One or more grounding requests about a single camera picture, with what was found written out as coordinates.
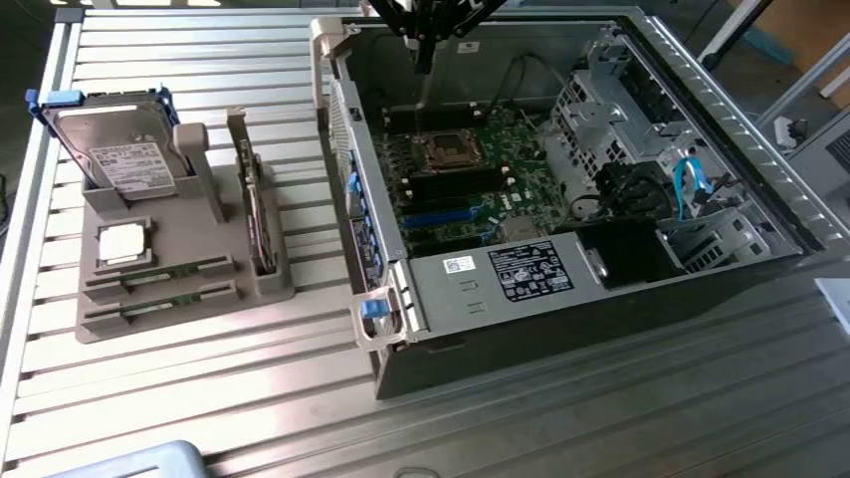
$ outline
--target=circuit board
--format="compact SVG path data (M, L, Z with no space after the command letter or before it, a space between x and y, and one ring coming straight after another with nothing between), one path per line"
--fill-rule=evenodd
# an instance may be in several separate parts
M524 238L513 234L519 222L547 234L565 219L545 155L519 112L496 107L476 127L373 140L415 257Z

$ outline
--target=metal slat surface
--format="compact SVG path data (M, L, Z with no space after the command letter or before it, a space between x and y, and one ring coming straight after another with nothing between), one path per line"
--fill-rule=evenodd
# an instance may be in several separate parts
M811 282L846 276L840 253L691 321L375 401L299 76L303 27L332 12L88 11L74 85L172 82L183 121L209 127L215 165L235 156L223 109L247 106L299 293L80 344L82 176L53 148L32 305L16 324L20 373L2 383L13 415L4 476L44 476L173 439L197 446L215 476L373 478L404 467L487 478L846 475L850 345Z

